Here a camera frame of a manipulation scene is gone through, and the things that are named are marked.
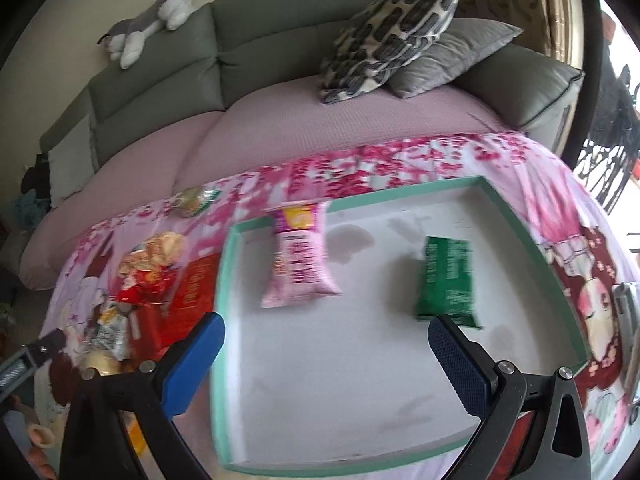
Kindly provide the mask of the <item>red white crinkled packet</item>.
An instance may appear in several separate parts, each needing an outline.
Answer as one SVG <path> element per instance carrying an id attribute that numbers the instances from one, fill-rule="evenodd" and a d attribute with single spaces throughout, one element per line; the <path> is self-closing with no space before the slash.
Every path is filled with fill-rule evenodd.
<path id="1" fill-rule="evenodd" d="M 122 281 L 115 300 L 133 306 L 160 304 L 174 286 L 177 276 L 175 266 L 131 270 Z"/>

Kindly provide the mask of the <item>pudding cup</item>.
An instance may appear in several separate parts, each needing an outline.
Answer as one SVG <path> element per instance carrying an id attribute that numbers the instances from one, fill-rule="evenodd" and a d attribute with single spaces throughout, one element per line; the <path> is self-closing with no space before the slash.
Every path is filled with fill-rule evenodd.
<path id="1" fill-rule="evenodd" d="M 101 376 L 117 375 L 122 371 L 119 360 L 102 349 L 93 349 L 85 354 L 81 370 L 89 368 L 94 368 Z"/>

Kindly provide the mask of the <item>white green korean packet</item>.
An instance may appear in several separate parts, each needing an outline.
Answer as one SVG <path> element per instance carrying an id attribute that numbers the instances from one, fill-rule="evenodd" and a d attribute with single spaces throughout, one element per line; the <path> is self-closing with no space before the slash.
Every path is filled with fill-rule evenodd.
<path id="1" fill-rule="evenodd" d="M 107 307 L 99 315 L 90 337 L 90 348 L 106 351 L 119 362 L 129 358 L 128 318 L 115 306 Z"/>

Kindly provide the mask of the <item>red snack packet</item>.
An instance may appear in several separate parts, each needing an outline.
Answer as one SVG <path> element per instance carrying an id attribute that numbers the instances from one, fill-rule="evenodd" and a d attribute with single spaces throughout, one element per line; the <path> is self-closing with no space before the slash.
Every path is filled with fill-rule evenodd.
<path id="1" fill-rule="evenodd" d="M 219 254 L 210 254 L 191 261 L 184 268 L 160 326 L 163 348 L 186 338 L 202 316 L 214 310 L 219 260 Z"/>

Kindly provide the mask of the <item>grey cushion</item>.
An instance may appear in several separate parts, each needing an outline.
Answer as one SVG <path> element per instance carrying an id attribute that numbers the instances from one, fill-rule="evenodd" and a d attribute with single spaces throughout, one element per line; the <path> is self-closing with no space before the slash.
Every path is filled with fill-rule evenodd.
<path id="1" fill-rule="evenodd" d="M 398 70 L 387 85 L 403 100 L 449 84 L 520 36 L 523 29 L 484 18 L 454 18 L 439 40 Z"/>

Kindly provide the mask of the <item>light grey small pillow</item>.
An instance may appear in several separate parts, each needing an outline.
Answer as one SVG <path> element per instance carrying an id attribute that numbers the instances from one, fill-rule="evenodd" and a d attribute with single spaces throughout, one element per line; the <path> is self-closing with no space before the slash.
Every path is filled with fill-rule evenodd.
<path id="1" fill-rule="evenodd" d="M 90 117 L 85 116 L 49 152 L 51 207 L 80 192 L 96 174 Z"/>

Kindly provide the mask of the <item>green rimmed white tray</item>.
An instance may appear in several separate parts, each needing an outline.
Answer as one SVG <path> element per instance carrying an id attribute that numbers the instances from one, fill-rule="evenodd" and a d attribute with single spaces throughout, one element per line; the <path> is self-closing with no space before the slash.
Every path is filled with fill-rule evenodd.
<path id="1" fill-rule="evenodd" d="M 340 288 L 266 309 L 274 255 L 267 217 L 232 226 L 215 304 L 226 340 L 210 381 L 219 463 L 243 474 L 327 477 L 404 466 L 464 445 L 477 425 L 416 318 L 426 240 L 471 247 L 469 331 L 522 372 L 578 372 L 587 338 L 558 279 L 483 178 L 390 188 L 334 200 L 330 273 Z"/>

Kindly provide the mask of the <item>dark red box packet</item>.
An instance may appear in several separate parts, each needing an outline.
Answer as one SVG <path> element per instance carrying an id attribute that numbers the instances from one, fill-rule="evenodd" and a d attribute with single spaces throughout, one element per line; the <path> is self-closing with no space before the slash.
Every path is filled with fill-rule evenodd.
<path id="1" fill-rule="evenodd" d="M 155 304 L 135 306 L 129 315 L 129 342 L 137 363 L 158 361 L 167 351 L 163 342 L 163 317 Z"/>

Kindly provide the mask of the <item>dark green snack packet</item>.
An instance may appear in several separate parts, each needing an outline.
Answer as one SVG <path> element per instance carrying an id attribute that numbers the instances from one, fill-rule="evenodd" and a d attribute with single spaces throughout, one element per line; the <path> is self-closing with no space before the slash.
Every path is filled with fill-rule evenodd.
<path id="1" fill-rule="evenodd" d="M 429 321 L 444 314 L 457 325 L 482 329 L 474 309 L 470 243 L 429 236 L 418 281 L 416 318 Z"/>

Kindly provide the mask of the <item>pink snack packet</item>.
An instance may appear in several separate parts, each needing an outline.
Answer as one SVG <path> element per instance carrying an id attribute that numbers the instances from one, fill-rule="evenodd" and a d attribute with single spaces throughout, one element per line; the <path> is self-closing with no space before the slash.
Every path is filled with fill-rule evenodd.
<path id="1" fill-rule="evenodd" d="M 296 200 L 267 210 L 276 240 L 271 274 L 262 307 L 308 304 L 321 297 L 340 296 L 326 251 L 326 211 L 329 201 Z"/>

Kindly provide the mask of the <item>grey white plush cat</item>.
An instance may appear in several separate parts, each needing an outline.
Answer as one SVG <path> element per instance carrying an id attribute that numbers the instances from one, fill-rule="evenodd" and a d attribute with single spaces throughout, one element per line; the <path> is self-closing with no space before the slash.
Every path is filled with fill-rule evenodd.
<path id="1" fill-rule="evenodd" d="M 142 55 L 146 40 L 163 29 L 174 32 L 195 12 L 192 0 L 156 0 L 135 18 L 115 23 L 98 42 L 112 62 L 128 70 Z"/>

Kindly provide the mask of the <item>black white patterned cushion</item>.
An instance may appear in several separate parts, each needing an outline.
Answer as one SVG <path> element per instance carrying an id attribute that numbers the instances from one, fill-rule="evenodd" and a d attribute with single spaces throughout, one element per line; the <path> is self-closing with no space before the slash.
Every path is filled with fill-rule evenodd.
<path id="1" fill-rule="evenodd" d="M 370 93 L 420 58 L 449 27 L 459 0 L 376 0 L 354 15 L 320 66 L 320 100 Z"/>

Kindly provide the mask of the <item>pink cartoon blanket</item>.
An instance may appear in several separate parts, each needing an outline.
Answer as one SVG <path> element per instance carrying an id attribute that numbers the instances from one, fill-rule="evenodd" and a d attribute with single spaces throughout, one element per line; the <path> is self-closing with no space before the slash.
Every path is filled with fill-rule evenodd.
<path id="1" fill-rule="evenodd" d="M 195 221 L 195 249 L 221 250 L 229 226 L 287 200 L 352 195 L 453 178 L 482 177 L 510 205 L 558 276 L 588 333 L 591 359 L 578 376 L 587 417 L 592 472 L 611 479 L 629 462 L 639 426 L 623 385 L 623 321 L 613 288 L 638 280 L 639 268 L 602 207 L 546 148 L 521 133 L 456 133 L 400 139 L 283 162 L 231 167 L 229 156 L 207 156 L 202 168 L 182 166 L 166 131 L 126 148 L 78 194 L 40 223 L 21 263 L 27 285 L 53 292 L 44 328 L 60 328 L 67 348 L 53 370 L 36 376 L 36 412 L 61 431 L 78 375 L 80 346 L 92 310 L 88 292 L 115 287 L 128 250 L 175 223 L 171 197 L 208 184 L 216 202 Z"/>

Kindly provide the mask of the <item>grey green sofa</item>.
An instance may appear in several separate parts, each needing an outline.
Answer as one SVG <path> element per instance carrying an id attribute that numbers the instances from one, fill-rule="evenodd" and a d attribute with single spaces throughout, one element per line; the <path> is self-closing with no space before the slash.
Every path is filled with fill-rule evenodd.
<path id="1" fill-rule="evenodd" d="M 104 164 L 174 122 L 223 112 L 274 84 L 314 78 L 348 21 L 372 1 L 216 0 L 195 8 L 174 32 L 146 40 L 128 70 L 111 61 L 94 76 L 43 133 L 40 150 L 49 153 L 89 116 L 96 163 Z M 556 148 L 584 75 L 516 38 L 449 84 Z"/>

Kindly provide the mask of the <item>round cracker packet green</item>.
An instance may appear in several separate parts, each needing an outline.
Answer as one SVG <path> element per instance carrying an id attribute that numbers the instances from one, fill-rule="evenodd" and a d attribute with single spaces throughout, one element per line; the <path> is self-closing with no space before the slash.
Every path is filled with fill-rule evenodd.
<path id="1" fill-rule="evenodd" d="M 192 218 L 206 210 L 219 196 L 216 188 L 194 186 L 180 192 L 172 202 L 172 211 L 182 218 Z"/>

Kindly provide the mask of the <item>beige orange snack packet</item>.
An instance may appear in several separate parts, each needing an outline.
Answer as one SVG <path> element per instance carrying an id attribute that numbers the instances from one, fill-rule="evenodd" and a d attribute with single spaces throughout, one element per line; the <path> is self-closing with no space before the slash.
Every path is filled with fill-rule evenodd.
<path id="1" fill-rule="evenodd" d="M 120 260 L 117 274 L 126 278 L 132 271 L 156 271 L 176 264 L 186 250 L 186 237 L 174 231 L 157 233 L 137 244 Z"/>

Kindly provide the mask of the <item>pink sofa seat cover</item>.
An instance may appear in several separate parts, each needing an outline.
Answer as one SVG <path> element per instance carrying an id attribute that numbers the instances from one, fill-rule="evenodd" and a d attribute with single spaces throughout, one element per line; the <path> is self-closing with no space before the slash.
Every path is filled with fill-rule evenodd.
<path id="1" fill-rule="evenodd" d="M 18 277 L 31 289 L 52 288 L 89 228 L 194 185 L 361 144 L 506 128 L 488 105 L 451 86 L 408 100 L 378 89 L 324 105 L 314 78 L 274 84 L 225 112 L 150 133 L 104 162 L 82 191 L 40 222 L 22 253 Z"/>

